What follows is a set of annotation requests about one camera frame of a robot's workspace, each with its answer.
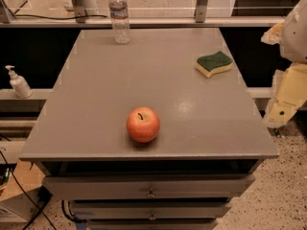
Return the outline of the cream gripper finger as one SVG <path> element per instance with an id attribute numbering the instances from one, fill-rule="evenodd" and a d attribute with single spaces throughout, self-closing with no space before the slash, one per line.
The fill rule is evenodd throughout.
<path id="1" fill-rule="evenodd" d="M 269 28 L 261 37 L 263 43 L 274 45 L 280 42 L 283 22 L 276 23 Z"/>
<path id="2" fill-rule="evenodd" d="M 298 107 L 289 103 L 279 102 L 275 98 L 268 101 L 263 123 L 268 128 L 285 126 L 297 113 Z"/>

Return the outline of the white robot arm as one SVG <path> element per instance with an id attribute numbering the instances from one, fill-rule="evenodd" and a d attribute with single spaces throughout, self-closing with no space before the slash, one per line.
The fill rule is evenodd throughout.
<path id="1" fill-rule="evenodd" d="M 307 0 L 300 0 L 283 22 L 275 24 L 261 41 L 279 45 L 280 55 L 291 65 L 276 70 L 272 97 L 263 118 L 269 128 L 285 126 L 307 102 Z"/>

